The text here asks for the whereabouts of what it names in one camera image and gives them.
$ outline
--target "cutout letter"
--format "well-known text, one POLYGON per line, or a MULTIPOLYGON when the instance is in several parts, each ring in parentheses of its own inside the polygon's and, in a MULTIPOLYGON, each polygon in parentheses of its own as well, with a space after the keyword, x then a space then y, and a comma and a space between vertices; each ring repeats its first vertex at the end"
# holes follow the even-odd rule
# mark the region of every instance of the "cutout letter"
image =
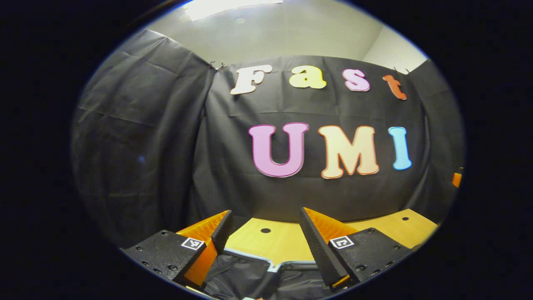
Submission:
POLYGON ((303 135, 309 130, 306 123, 288 123, 283 131, 289 135, 289 159, 284 164, 272 160, 271 137, 276 131, 272 125, 257 125, 248 130, 252 136, 255 167, 270 177, 289 177, 303 166, 303 135))
POLYGON ((292 72, 294 75, 289 78, 289 83, 295 88, 321 89, 326 86, 326 82, 322 79, 322 71, 317 67, 299 66, 292 72))
POLYGON ((401 86, 400 82, 394 79, 392 75, 383 76, 383 80, 387 81, 387 83, 389 84, 389 87, 391 88, 392 93, 396 96, 396 98, 401 99, 401 100, 407 99, 407 95, 400 91, 400 88, 399 88, 401 86))
POLYGON ((390 127, 389 134, 392 135, 394 140, 394 150, 396 151, 396 161, 392 164, 393 168, 396 170, 405 170, 413 163, 409 159, 409 154, 407 153, 407 141, 405 135, 407 130, 403 127, 390 127))
POLYGON ((255 86, 252 85, 252 81, 255 82, 255 84, 260 84, 261 82, 263 82, 265 73, 270 73, 271 71, 272 71, 271 65, 263 65, 263 66, 255 66, 255 67, 238 69, 237 73, 239 75, 237 77, 237 83, 235 84, 235 87, 231 89, 230 94, 237 95, 237 94, 251 93, 255 91, 255 86))
POLYGON ((347 80, 344 84, 350 91, 366 92, 370 90, 370 83, 363 78, 365 75, 360 70, 346 69, 342 71, 342 77, 347 80))
POLYGON ((322 171, 322 177, 333 179, 344 174, 339 166, 339 159, 350 175, 355 172, 358 162, 357 173, 361 175, 375 174, 379 171, 374 149, 374 128, 358 127, 353 143, 350 143, 339 126, 323 126, 318 129, 318 133, 326 140, 326 169, 322 171))

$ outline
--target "white wall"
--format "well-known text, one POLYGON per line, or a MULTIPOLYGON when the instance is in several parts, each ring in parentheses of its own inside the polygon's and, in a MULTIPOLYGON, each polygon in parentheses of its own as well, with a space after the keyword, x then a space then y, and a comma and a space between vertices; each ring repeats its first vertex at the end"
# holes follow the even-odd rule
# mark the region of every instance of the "white wall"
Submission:
POLYGON ((425 62, 427 56, 415 45, 388 26, 383 26, 376 42, 363 61, 380 65, 407 74, 425 62))

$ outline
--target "orange letter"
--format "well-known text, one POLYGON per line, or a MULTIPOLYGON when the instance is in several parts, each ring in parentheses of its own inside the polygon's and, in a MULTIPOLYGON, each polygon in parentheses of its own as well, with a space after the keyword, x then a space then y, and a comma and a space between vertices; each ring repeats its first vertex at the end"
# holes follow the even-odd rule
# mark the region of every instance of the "orange letter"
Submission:
POLYGON ((383 80, 388 82, 389 87, 391 88, 391 91, 396 96, 396 98, 401 99, 401 100, 407 99, 407 95, 400 91, 400 88, 399 88, 399 86, 401 86, 400 82, 394 79, 392 75, 383 76, 383 80))
POLYGON ((339 166, 339 158, 350 175, 355 172, 359 158, 361 161, 357 173, 369 175, 379 171, 374 150, 374 128, 358 127, 353 143, 339 126, 323 126, 318 133, 326 140, 326 169, 322 171, 322 177, 333 179, 342 176, 344 171, 339 166))

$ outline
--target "yellow letter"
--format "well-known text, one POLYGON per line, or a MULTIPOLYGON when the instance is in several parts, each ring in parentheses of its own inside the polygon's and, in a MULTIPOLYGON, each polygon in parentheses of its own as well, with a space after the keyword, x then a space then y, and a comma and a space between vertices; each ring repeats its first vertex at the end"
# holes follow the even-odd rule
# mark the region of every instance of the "yellow letter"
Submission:
POLYGON ((317 67, 299 66, 292 72, 294 75, 289 78, 289 83, 295 88, 321 89, 326 86, 326 82, 322 80, 322 71, 317 67))
POLYGON ((358 127, 353 143, 339 126, 323 126, 318 133, 326 140, 326 168, 322 171, 322 177, 333 179, 342 176, 344 172, 339 166, 339 158, 350 175, 355 172, 359 158, 361 161, 357 173, 369 175, 379 171, 374 150, 374 128, 358 127))
POLYGON ((252 81, 255 82, 255 84, 260 84, 263 82, 265 73, 270 73, 271 71, 271 65, 238 69, 237 73, 239 74, 239 77, 237 77, 237 83, 235 84, 235 87, 231 89, 230 94, 237 95, 255 91, 255 86, 252 85, 252 81))

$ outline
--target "wooden board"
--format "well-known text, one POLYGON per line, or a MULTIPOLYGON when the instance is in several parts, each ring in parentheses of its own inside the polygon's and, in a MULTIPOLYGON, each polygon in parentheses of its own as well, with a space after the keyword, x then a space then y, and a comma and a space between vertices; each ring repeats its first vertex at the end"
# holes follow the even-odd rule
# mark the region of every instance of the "wooden board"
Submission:
MULTIPOLYGON (((410 209, 346 224, 357 230, 374 227, 408 248, 423 243, 437 228, 435 223, 410 209)), ((314 260, 298 223, 252 218, 229 237, 226 248, 265 257, 274 265, 293 260, 314 260), (270 232, 261 232, 264 228, 270 232)))

